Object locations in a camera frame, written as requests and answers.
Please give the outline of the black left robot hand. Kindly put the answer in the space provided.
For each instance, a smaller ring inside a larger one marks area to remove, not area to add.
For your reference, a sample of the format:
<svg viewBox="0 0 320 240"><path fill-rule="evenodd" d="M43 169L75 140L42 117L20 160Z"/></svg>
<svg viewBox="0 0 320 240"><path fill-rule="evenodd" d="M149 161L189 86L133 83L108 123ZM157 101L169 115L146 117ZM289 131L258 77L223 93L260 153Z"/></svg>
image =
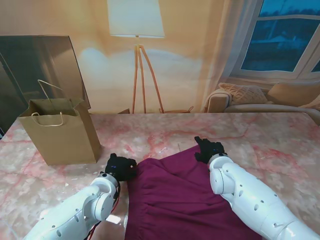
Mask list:
<svg viewBox="0 0 320 240"><path fill-rule="evenodd" d="M112 175L118 182L127 182L137 175L137 162L132 158L111 153L104 172Z"/></svg>

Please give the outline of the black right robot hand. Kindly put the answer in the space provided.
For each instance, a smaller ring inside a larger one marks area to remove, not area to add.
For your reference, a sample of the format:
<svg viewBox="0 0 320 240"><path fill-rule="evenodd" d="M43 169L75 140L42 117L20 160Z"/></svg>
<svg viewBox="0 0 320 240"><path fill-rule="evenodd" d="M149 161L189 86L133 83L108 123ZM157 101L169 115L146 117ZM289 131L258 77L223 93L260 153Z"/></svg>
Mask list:
<svg viewBox="0 0 320 240"><path fill-rule="evenodd" d="M200 149L200 152L194 154L194 157L198 162L208 164L212 156L227 156L221 142L211 142L207 138L201 139L199 136L196 136L194 140Z"/></svg>

